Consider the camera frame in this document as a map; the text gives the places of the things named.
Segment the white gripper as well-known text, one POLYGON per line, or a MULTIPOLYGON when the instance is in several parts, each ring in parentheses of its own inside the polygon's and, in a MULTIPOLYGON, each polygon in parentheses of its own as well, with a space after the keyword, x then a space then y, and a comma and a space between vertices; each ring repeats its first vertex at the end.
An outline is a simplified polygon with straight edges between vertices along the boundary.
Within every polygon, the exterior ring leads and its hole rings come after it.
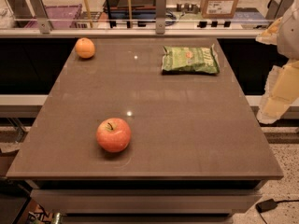
POLYGON ((257 120, 273 124, 299 98, 299 0, 294 0, 282 18, 256 36, 265 45, 278 44, 278 53, 293 60, 282 67, 273 66, 264 87, 257 120))

